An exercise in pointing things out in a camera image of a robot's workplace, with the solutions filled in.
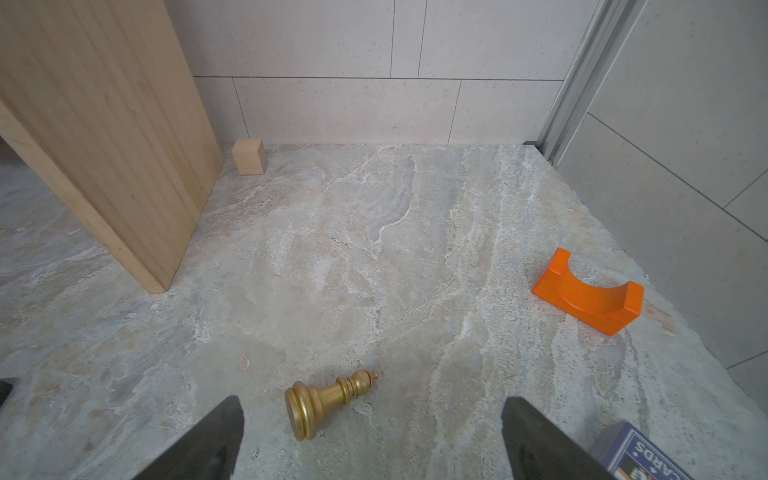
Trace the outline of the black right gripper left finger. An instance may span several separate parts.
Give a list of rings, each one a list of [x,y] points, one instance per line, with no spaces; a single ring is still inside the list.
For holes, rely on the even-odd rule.
[[[230,479],[244,426],[240,400],[230,395],[134,479]]]

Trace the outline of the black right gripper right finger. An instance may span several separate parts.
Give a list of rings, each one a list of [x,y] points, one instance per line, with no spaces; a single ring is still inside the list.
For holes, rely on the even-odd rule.
[[[525,398],[508,397],[501,421],[514,480],[613,479]]]

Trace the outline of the brass knob right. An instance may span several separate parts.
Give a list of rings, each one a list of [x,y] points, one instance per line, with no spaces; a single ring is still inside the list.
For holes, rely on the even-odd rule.
[[[375,371],[358,370],[348,377],[337,378],[333,385],[323,388],[295,382],[284,394],[295,439],[314,439],[329,412],[368,393],[378,378],[379,374]]]

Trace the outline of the orange plastic clip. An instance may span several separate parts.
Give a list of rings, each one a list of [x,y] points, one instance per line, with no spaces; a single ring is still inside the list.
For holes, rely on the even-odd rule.
[[[532,289],[540,299],[613,336],[642,313],[644,287],[635,282],[602,288],[578,279],[570,270],[571,253],[558,248]]]

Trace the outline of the wooden shelf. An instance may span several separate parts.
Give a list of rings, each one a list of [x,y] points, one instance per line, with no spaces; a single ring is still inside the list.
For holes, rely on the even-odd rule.
[[[223,156],[161,1],[5,1],[1,136],[150,293]]]

